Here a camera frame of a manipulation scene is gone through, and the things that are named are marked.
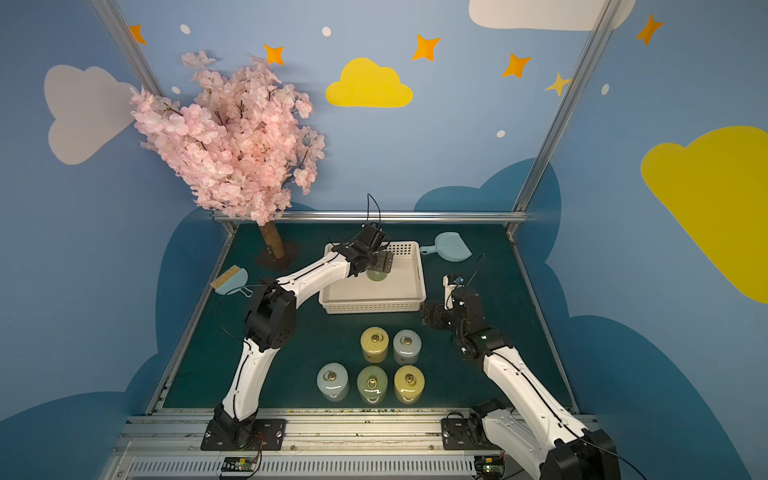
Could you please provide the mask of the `blue tea canister front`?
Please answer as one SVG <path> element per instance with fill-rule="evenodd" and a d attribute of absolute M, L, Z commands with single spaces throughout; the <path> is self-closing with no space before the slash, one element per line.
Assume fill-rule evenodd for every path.
<path fill-rule="evenodd" d="M 349 394 L 347 369 L 340 363 L 324 365 L 318 372 L 316 384 L 320 393 L 330 402 L 340 402 Z"/>

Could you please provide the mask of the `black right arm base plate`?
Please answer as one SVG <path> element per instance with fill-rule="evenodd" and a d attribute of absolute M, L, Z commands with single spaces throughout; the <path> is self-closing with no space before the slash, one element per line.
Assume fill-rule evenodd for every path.
<path fill-rule="evenodd" d="M 449 416 L 441 420 L 441 435 L 445 450 L 492 450 L 497 446 L 485 435 L 475 417 Z"/>

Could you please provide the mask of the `green tea canister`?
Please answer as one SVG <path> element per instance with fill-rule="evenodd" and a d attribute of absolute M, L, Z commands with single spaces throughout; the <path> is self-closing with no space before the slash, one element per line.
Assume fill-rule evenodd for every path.
<path fill-rule="evenodd" d="M 367 275 L 367 277 L 370 280 L 372 280 L 374 282 L 383 281 L 388 276 L 388 274 L 386 272 L 377 271 L 377 270 L 371 270 L 371 269 L 368 269 L 366 271 L 366 275 Z"/>
<path fill-rule="evenodd" d="M 356 385 L 362 400 L 368 405 L 380 404 L 386 397 L 388 376 L 377 365 L 364 367 L 358 374 Z"/>

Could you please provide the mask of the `light blue hand brush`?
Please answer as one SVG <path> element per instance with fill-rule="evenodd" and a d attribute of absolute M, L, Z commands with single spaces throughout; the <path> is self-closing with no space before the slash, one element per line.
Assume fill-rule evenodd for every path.
<path fill-rule="evenodd" d="M 248 287 L 249 274 L 246 269 L 232 265 L 226 271 L 216 277 L 210 286 L 213 291 L 221 296 L 229 296 L 240 293 L 246 298 L 251 298 L 253 290 Z"/>

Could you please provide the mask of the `controller board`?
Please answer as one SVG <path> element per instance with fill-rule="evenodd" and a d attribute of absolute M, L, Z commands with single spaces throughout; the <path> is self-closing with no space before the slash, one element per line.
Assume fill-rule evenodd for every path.
<path fill-rule="evenodd" d="M 220 475 L 222 477 L 249 477 L 260 467 L 260 460 L 256 457 L 225 457 L 221 463 Z"/>
<path fill-rule="evenodd" d="M 500 480 L 504 477 L 506 465 L 499 456 L 475 456 L 474 480 Z"/>

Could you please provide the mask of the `pink cherry blossom tree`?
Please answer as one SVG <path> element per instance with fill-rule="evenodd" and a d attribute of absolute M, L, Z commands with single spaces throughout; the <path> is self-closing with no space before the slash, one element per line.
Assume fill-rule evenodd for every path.
<path fill-rule="evenodd" d="M 200 92 L 188 105 L 133 89 L 130 103 L 143 148 L 160 158 L 191 189 L 196 204 L 259 226 L 272 261 L 287 258 L 276 227 L 291 208 L 293 187 L 309 194 L 325 138 L 304 125 L 313 112 L 308 94 L 282 82 L 268 60 L 226 76 L 205 51 L 188 52 Z"/>

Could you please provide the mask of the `yellow tea canister back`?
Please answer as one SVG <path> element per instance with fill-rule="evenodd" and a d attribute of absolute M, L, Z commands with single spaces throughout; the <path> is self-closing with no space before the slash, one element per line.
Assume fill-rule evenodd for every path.
<path fill-rule="evenodd" d="M 360 337 L 363 358 L 371 364 L 382 363 L 387 357 L 389 343 L 389 335 L 383 328 L 367 328 Z"/>

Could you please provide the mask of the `white perforated plastic basket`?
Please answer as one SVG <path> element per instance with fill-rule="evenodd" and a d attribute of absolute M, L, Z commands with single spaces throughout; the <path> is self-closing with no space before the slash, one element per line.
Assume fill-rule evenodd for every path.
<path fill-rule="evenodd" d="M 320 305 L 328 314 L 418 311 L 426 299 L 419 248 L 415 241 L 390 243 L 393 263 L 383 280 L 361 273 L 335 282 L 319 293 Z"/>

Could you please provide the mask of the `grey-blue tea canister back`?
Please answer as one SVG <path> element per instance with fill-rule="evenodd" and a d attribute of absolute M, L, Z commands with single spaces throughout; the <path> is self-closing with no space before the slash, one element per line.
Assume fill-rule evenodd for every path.
<path fill-rule="evenodd" d="M 422 350 L 422 340 L 414 330 L 403 329 L 394 336 L 392 348 L 398 365 L 414 365 Z"/>

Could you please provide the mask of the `yellow tea canister front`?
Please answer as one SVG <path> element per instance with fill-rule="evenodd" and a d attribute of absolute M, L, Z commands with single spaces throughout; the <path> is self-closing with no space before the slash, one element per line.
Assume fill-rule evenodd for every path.
<path fill-rule="evenodd" d="M 414 365 L 401 366 L 394 375 L 394 393 L 397 400 L 403 404 L 416 403 L 424 388 L 424 374 Z"/>

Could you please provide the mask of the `right controller board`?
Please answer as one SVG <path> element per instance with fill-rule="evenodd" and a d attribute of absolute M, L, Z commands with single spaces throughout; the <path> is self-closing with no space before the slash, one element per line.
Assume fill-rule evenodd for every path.
<path fill-rule="evenodd" d="M 475 456 L 474 480 L 500 480 L 504 477 L 506 465 L 499 456 Z"/>

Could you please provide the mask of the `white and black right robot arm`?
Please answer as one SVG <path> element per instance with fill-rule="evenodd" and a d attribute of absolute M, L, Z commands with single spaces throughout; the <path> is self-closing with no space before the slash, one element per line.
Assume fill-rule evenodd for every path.
<path fill-rule="evenodd" d="M 422 323 L 450 331 L 460 351 L 477 363 L 511 402 L 491 402 L 477 415 L 489 443 L 509 455 L 533 479 L 619 479 L 613 440 L 591 430 L 536 378 L 503 332 L 492 327 L 480 295 L 456 286 L 442 302 L 424 302 Z"/>

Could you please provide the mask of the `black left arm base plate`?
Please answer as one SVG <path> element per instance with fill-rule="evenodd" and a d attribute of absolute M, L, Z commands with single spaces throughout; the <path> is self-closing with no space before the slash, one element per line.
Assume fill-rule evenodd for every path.
<path fill-rule="evenodd" d="M 242 422 L 211 420 L 200 445 L 202 451 L 279 451 L 285 419 L 249 419 Z"/>

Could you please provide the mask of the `yellow tea canister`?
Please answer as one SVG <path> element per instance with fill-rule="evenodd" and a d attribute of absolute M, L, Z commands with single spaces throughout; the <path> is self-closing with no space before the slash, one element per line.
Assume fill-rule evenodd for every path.
<path fill-rule="evenodd" d="M 424 388 L 424 374 L 414 365 L 401 366 L 394 375 L 394 393 L 397 400 L 403 404 L 416 403 Z"/>
<path fill-rule="evenodd" d="M 363 358 L 371 364 L 382 363 L 387 357 L 389 343 L 389 335 L 383 328 L 367 328 L 360 337 Z"/>

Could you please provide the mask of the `light blue dustpan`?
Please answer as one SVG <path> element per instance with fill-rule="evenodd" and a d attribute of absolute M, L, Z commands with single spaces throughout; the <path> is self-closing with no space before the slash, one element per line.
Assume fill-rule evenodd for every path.
<path fill-rule="evenodd" d="M 439 233 L 433 245 L 421 246 L 419 252 L 421 255 L 437 254 L 441 259 L 451 263 L 460 263 L 472 256 L 471 250 L 458 232 Z"/>

